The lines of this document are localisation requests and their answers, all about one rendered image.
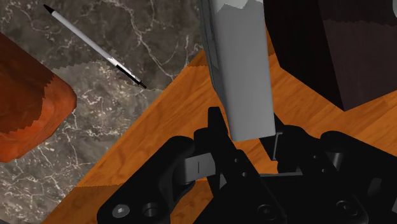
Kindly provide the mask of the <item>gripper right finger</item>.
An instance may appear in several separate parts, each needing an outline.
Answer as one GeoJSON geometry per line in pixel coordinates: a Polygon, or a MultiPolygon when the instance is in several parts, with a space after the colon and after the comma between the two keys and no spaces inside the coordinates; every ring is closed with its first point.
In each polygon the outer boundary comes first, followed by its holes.
{"type": "Polygon", "coordinates": [[[262,177],[286,224],[397,224],[397,156],[339,131],[275,129],[260,142],[278,173],[262,177]]]}

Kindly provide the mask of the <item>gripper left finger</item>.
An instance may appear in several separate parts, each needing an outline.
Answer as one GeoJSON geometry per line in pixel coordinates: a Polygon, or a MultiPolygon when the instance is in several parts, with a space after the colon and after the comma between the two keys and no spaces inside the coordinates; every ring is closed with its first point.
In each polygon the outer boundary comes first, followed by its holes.
{"type": "Polygon", "coordinates": [[[172,224],[174,208],[200,178],[212,199],[193,224],[263,223],[260,176],[230,140],[220,109],[211,107],[208,126],[167,140],[103,203],[97,224],[172,224]]]}

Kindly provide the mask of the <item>grey flat box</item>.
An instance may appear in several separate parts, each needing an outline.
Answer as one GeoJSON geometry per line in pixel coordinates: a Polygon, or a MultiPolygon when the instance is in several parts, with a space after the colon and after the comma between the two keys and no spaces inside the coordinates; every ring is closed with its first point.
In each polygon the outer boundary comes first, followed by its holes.
{"type": "Polygon", "coordinates": [[[275,135],[263,0],[198,0],[202,45],[230,137],[275,135]]]}

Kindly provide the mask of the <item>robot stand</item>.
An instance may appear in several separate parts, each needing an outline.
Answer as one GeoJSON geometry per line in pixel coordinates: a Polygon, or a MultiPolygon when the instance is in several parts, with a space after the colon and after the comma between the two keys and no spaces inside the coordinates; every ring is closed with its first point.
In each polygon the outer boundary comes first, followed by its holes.
{"type": "Polygon", "coordinates": [[[279,65],[347,111],[397,91],[397,0],[263,0],[279,65]]]}

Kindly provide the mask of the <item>white and black pen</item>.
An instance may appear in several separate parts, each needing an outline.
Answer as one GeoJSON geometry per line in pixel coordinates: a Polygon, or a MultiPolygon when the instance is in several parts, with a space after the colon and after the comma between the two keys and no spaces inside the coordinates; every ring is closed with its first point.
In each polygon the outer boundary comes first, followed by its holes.
{"type": "Polygon", "coordinates": [[[127,69],[123,64],[118,62],[114,57],[112,57],[108,52],[103,50],[97,43],[92,41],[87,35],[85,35],[81,30],[79,30],[77,27],[75,27],[70,21],[68,21],[66,18],[64,18],[60,13],[58,13],[56,10],[51,8],[50,6],[43,4],[43,7],[47,10],[47,12],[57,19],[62,25],[67,27],[72,33],[77,35],[82,41],[84,41],[88,46],[90,46],[93,50],[95,50],[97,53],[99,53],[102,57],[104,57],[108,62],[110,62],[112,65],[114,65],[117,69],[119,69],[123,74],[128,76],[133,82],[135,82],[137,85],[142,86],[143,88],[147,88],[147,86],[143,83],[142,79],[138,78],[133,74],[132,71],[127,69]]]}

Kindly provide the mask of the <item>red-brown wooden box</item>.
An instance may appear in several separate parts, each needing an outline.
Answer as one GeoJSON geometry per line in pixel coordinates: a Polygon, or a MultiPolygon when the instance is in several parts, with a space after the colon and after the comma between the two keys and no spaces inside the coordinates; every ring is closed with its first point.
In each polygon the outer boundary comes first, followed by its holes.
{"type": "Polygon", "coordinates": [[[70,85],[0,33],[0,162],[47,140],[76,103],[70,85]]]}

